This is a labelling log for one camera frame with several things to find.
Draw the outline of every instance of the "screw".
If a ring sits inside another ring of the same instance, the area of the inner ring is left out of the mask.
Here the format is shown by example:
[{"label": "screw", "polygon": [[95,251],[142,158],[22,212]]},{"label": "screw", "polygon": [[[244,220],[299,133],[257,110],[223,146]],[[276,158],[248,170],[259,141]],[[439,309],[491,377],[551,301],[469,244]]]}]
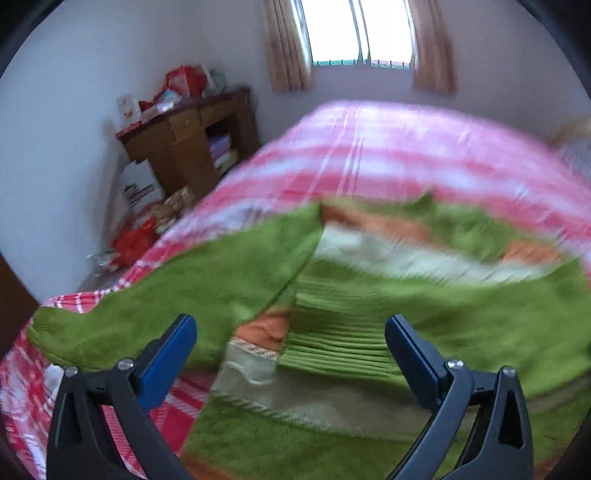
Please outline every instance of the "screw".
[{"label": "screw", "polygon": [[513,368],[513,367],[503,367],[503,374],[506,375],[507,377],[514,378],[515,375],[516,375],[515,368]]},{"label": "screw", "polygon": [[78,367],[68,367],[64,371],[64,375],[67,377],[74,377],[78,374]]},{"label": "screw", "polygon": [[452,370],[461,370],[462,368],[464,368],[464,362],[462,362],[461,360],[449,360],[447,362],[447,366]]},{"label": "screw", "polygon": [[124,358],[123,360],[119,360],[117,363],[117,368],[119,370],[123,370],[124,372],[134,367],[134,361],[131,358]]}]

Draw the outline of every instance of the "pink bedspread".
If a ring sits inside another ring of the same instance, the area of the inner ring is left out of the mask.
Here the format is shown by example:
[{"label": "pink bedspread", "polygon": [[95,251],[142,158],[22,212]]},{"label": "pink bedspread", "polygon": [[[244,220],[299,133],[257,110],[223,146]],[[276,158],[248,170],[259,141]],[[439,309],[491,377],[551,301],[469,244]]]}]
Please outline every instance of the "pink bedspread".
[{"label": "pink bedspread", "polygon": [[[114,290],[129,287],[193,245],[311,200],[334,195],[403,200],[426,190],[439,199],[483,205],[521,226],[558,234],[566,248],[591,265],[591,190],[545,145],[451,111],[338,102],[304,118],[231,172]],[[83,313],[108,293],[66,295],[47,305]],[[47,367],[24,331],[0,364],[0,400],[10,441],[38,479],[46,476],[53,408],[50,385],[44,384],[44,375],[51,380]],[[164,404],[151,413],[174,450],[206,401],[211,382],[207,376],[179,378]],[[112,411],[106,414],[126,464],[141,474]]]}]

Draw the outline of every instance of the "mattress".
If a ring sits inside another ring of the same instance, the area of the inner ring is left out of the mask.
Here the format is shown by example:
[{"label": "mattress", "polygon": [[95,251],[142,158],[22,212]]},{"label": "mattress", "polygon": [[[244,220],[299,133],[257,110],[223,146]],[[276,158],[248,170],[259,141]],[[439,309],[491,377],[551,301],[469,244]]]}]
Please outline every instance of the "mattress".
[{"label": "mattress", "polygon": [[[427,191],[439,200],[481,205],[523,228],[558,235],[562,246],[591,270],[591,190],[546,145],[453,111],[336,102],[303,118],[231,171],[112,289],[59,296],[45,305],[88,312],[109,292],[128,288],[179,252],[310,201],[333,196],[407,200]],[[27,341],[25,330],[0,363],[0,406],[9,441],[37,479],[46,477],[60,375]],[[178,378],[162,406],[151,412],[173,450],[179,450],[199,415],[212,381],[205,374]],[[113,411],[105,407],[105,415],[126,465],[141,476]]]}]

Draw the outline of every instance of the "wall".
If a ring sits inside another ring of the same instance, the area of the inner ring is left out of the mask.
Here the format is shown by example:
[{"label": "wall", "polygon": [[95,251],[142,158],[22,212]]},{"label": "wall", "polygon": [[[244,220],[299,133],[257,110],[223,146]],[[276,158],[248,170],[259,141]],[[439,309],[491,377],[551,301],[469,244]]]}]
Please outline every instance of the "wall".
[{"label": "wall", "polygon": [[409,71],[316,67],[316,87],[271,92],[259,0],[201,0],[200,28],[210,54],[231,82],[253,86],[263,140],[323,102],[388,100],[454,108],[551,138],[591,101],[546,30],[515,0],[440,0],[453,37],[459,93],[443,99],[413,90]]},{"label": "wall", "polygon": [[76,291],[124,211],[115,99],[198,63],[193,0],[66,0],[0,79],[0,251],[38,300]]}]

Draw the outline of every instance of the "brown curtain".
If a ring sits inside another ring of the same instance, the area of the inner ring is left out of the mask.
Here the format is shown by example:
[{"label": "brown curtain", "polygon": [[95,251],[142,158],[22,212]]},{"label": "brown curtain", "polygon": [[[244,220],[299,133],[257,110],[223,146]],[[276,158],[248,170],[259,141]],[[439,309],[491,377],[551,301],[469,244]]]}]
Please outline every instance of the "brown curtain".
[{"label": "brown curtain", "polygon": [[414,48],[414,85],[442,95],[457,91],[452,41],[439,0],[405,0]]},{"label": "brown curtain", "polygon": [[275,92],[312,87],[312,55],[299,0],[262,0],[271,86]]}]

